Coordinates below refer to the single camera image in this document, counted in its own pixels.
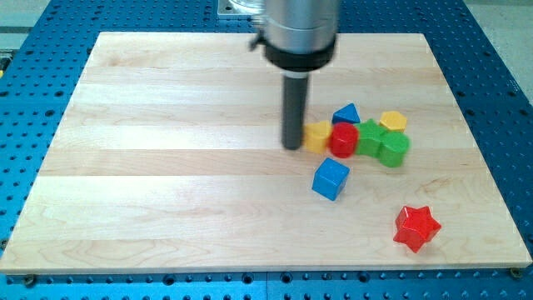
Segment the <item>black pusher mount ring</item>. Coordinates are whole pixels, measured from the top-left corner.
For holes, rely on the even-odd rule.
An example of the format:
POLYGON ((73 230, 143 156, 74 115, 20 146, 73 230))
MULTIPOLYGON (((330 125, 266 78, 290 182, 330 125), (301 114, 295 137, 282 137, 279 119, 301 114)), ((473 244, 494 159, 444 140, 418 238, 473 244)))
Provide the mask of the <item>black pusher mount ring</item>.
POLYGON ((272 46, 268 41, 263 44, 266 60, 276 67, 284 71, 308 73, 323 68, 333 59, 336 36, 324 49, 304 54, 283 51, 272 46))

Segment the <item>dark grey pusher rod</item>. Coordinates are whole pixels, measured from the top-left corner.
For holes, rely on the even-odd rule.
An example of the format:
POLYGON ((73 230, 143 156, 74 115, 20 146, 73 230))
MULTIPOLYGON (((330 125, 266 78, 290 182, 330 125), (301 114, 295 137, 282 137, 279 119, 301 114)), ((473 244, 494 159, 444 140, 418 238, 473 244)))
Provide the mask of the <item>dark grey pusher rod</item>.
POLYGON ((283 76, 281 143, 285 149, 297 150, 302 145, 308 77, 283 76))

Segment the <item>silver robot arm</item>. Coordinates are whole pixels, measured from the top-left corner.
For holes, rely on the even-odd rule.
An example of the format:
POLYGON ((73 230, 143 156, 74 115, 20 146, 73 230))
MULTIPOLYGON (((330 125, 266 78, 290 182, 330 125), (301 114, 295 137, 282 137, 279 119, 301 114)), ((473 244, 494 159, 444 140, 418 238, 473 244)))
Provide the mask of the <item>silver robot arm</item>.
POLYGON ((334 56, 338 0, 268 0, 255 17, 257 35, 249 49, 262 45, 265 59, 282 70, 281 144, 303 143, 310 73, 334 56))

